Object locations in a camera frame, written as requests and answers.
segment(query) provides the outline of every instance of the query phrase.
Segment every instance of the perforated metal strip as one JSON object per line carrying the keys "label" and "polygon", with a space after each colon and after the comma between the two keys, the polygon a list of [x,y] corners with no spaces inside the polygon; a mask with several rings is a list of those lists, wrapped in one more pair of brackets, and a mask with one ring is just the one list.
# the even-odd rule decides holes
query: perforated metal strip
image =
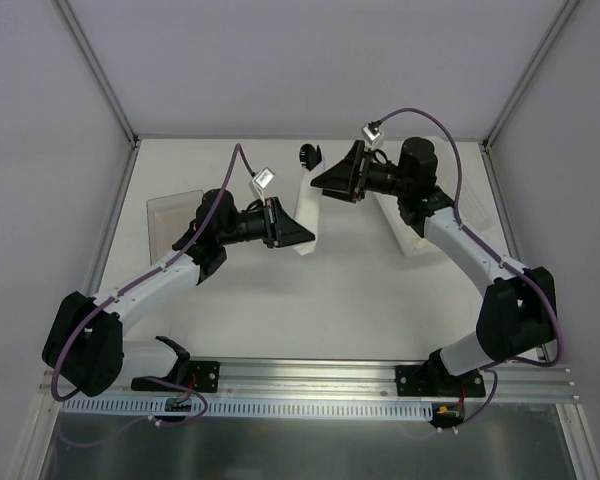
{"label": "perforated metal strip", "polygon": [[[165,411],[168,397],[105,396],[77,397],[63,404],[67,413],[100,413],[109,415],[183,415]],[[338,400],[276,400],[210,398],[207,416],[254,418],[317,418],[429,421],[432,418],[428,402],[368,402]],[[202,403],[191,404],[191,414],[202,409]]]}

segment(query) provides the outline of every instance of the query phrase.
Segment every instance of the white table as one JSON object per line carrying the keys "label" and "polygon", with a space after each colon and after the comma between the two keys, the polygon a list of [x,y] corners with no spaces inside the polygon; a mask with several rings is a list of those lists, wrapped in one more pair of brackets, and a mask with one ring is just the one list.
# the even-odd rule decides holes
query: white table
{"label": "white table", "polygon": [[[235,142],[143,140],[102,288],[149,265],[147,200],[219,187]],[[255,169],[277,174],[266,193],[278,195],[291,215],[306,142],[320,144],[328,165],[352,143],[241,141]],[[390,158],[397,159],[400,143],[385,144]],[[478,145],[459,147],[465,178],[491,219],[487,237],[505,251]],[[248,179],[236,164],[229,190],[238,208],[253,200]],[[311,256],[261,242],[229,246],[227,254],[213,277],[143,319],[128,338],[168,335],[196,356],[418,360],[473,330],[480,310],[473,284],[444,254],[401,254],[371,194],[357,205],[323,198]]]}

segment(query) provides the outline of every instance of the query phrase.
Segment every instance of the white wall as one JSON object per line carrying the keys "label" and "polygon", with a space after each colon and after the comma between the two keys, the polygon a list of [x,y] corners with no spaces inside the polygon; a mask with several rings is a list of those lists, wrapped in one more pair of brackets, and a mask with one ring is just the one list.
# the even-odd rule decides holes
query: white wall
{"label": "white wall", "polygon": [[141,134],[351,138],[418,106],[482,139],[563,1],[72,3]]}
{"label": "white wall", "polygon": [[126,143],[48,0],[0,0],[0,479],[62,297],[82,288]]}
{"label": "white wall", "polygon": [[555,275],[567,358],[600,449],[600,0],[588,0],[495,145],[524,257]]}

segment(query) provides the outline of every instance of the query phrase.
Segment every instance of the gray floor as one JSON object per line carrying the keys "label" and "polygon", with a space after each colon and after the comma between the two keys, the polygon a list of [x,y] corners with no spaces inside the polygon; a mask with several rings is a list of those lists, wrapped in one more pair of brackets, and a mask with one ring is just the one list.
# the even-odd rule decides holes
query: gray floor
{"label": "gray floor", "polygon": [[[106,437],[132,417],[66,414],[74,441]],[[553,406],[491,406],[458,435],[428,424],[205,418],[68,448],[54,437],[43,479],[574,479]]]}

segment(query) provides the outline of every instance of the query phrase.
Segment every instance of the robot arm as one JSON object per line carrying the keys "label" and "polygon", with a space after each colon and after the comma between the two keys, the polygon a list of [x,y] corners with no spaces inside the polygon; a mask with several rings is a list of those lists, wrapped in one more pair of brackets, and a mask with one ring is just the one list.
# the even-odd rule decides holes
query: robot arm
{"label": "robot arm", "polygon": [[[367,140],[373,145],[373,139]],[[481,293],[475,331],[433,352],[408,381],[408,385],[426,384],[428,392],[455,395],[476,369],[543,345],[554,339],[554,332],[537,295],[458,225],[453,200],[436,185],[437,164],[433,144],[422,138],[403,143],[397,165],[374,163],[373,151],[358,140],[342,161],[311,185],[321,188],[325,196],[352,203],[362,200],[367,191],[395,196],[402,220],[445,252]],[[537,283],[555,309],[553,278],[547,270],[529,270],[511,259],[507,263]]]}
{"label": "robot arm", "polygon": [[312,232],[287,215],[277,197],[254,202],[239,212],[233,196],[225,190],[203,234],[183,251],[218,194],[218,190],[212,190],[203,196],[196,218],[173,250],[137,280],[91,298],[79,292],[65,297],[43,349],[45,363],[55,367],[76,327],[98,306],[105,305],[73,343],[61,375],[87,396],[99,395],[117,379],[139,383],[139,377],[156,376],[182,384],[188,371],[189,353],[166,337],[123,344],[123,337],[131,327],[149,311],[215,273],[227,259],[226,245],[262,240],[269,248],[282,248],[315,240]]}

